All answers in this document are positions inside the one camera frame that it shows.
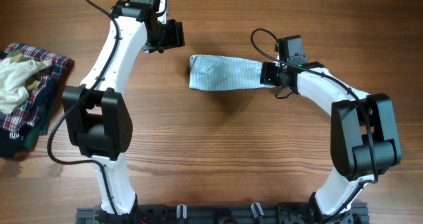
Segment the light blue striped baby pants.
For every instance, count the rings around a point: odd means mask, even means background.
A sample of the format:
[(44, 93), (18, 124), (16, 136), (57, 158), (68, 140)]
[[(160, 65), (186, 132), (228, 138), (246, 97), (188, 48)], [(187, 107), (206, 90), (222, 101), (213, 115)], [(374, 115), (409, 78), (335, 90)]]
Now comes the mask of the light blue striped baby pants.
[(260, 84), (261, 69), (259, 61), (197, 54), (190, 57), (189, 87), (199, 91), (273, 88)]

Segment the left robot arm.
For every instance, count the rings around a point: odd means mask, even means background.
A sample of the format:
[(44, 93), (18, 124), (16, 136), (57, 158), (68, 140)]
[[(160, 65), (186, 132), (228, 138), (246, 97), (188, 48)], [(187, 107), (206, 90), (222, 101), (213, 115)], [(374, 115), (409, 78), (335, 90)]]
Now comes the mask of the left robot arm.
[(63, 92), (69, 140), (95, 170), (101, 203), (80, 209), (77, 222), (146, 223), (127, 168), (133, 124), (124, 102), (126, 85), (140, 51), (163, 53), (184, 46), (182, 23), (168, 19), (167, 0), (119, 0), (106, 16), (110, 30), (89, 74)]

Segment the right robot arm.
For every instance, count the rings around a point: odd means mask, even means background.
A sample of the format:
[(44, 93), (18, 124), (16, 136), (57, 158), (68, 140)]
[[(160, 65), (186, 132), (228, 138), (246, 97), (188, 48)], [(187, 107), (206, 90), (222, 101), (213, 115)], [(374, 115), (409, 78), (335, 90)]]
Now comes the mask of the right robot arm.
[(309, 62), (301, 36), (276, 40), (278, 53), (263, 63), (260, 83), (304, 96), (331, 118), (330, 156), (334, 165), (327, 181), (310, 197), (311, 221), (340, 219), (368, 184), (401, 161), (401, 145), (393, 103), (386, 94), (356, 90), (330, 74), (319, 62)]

